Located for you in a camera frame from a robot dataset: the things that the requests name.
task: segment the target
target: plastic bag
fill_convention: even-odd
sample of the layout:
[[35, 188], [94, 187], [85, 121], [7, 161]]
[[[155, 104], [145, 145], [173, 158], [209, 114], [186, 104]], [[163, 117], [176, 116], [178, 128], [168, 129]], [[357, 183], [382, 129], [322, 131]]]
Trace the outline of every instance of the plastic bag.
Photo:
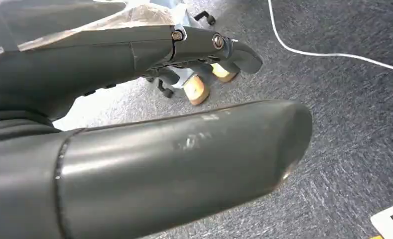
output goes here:
[[81, 31], [177, 25], [181, 0], [0, 0], [0, 54], [51, 44]]

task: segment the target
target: robotic hand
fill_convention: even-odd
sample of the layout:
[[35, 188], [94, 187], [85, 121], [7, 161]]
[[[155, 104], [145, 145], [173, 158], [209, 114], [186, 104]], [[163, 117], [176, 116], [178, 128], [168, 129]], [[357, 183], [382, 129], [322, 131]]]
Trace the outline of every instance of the robotic hand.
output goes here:
[[136, 79], [179, 77], [166, 66], [195, 72], [219, 63], [230, 72], [257, 72], [261, 58], [245, 44], [193, 27], [139, 26], [81, 31], [54, 43], [0, 55], [0, 110], [29, 109], [51, 120], [74, 100]]
[[[0, 3], [33, 1], [43, 2]], [[65, 7], [41, 10], [7, 25], [40, 24]], [[309, 109], [292, 101], [61, 132], [51, 121], [96, 89], [139, 76], [174, 82], [165, 66], [255, 73], [262, 61], [217, 32], [174, 25], [67, 31], [28, 44], [10, 43], [8, 32], [19, 34], [0, 18], [0, 238], [133, 239], [166, 230], [272, 192], [309, 145]]]

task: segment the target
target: metal screw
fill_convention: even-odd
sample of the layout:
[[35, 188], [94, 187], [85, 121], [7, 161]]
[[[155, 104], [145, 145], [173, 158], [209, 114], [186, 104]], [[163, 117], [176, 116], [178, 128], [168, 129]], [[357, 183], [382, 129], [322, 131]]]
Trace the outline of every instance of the metal screw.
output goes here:
[[172, 32], [171, 37], [173, 37], [173, 40], [175, 41], [180, 41], [183, 39], [183, 34], [180, 31], [174, 31]]
[[220, 34], [215, 33], [214, 36], [212, 37], [212, 43], [214, 44], [215, 48], [220, 50], [224, 46], [223, 37]]

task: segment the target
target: gray carpet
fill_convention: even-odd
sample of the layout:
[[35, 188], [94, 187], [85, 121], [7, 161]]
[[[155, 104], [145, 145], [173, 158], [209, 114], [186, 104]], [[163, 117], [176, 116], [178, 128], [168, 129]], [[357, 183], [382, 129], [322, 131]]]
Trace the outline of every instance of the gray carpet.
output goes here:
[[[296, 55], [283, 49], [266, 0], [188, 1], [207, 9], [215, 29], [247, 42], [264, 58], [256, 75], [212, 92], [193, 107], [183, 92], [164, 98], [145, 80], [81, 98], [57, 126], [70, 129], [182, 115], [260, 99], [294, 99], [314, 115], [309, 151], [272, 195], [150, 236], [153, 239], [322, 239], [378, 234], [370, 216], [393, 205], [393, 71], [360, 60]], [[393, 0], [273, 0], [289, 46], [344, 52], [393, 64]]]

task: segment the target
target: chair caster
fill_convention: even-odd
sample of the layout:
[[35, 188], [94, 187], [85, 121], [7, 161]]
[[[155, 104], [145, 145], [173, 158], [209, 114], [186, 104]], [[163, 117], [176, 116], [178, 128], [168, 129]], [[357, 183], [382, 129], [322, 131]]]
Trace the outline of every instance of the chair caster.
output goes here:
[[174, 92], [168, 88], [165, 88], [165, 90], [162, 92], [162, 94], [169, 99], [173, 96], [173, 93]]
[[208, 22], [208, 24], [210, 24], [212, 26], [212, 25], [215, 24], [216, 21], [215, 21], [215, 18], [212, 15], [209, 15], [207, 17], [207, 22]]
[[208, 24], [210, 24], [211, 26], [215, 24], [215, 18], [210, 15], [209, 13], [207, 13], [207, 11], [203, 11], [200, 14], [196, 15], [194, 17], [195, 20], [199, 21], [201, 18], [206, 17], [207, 18], [207, 22]]

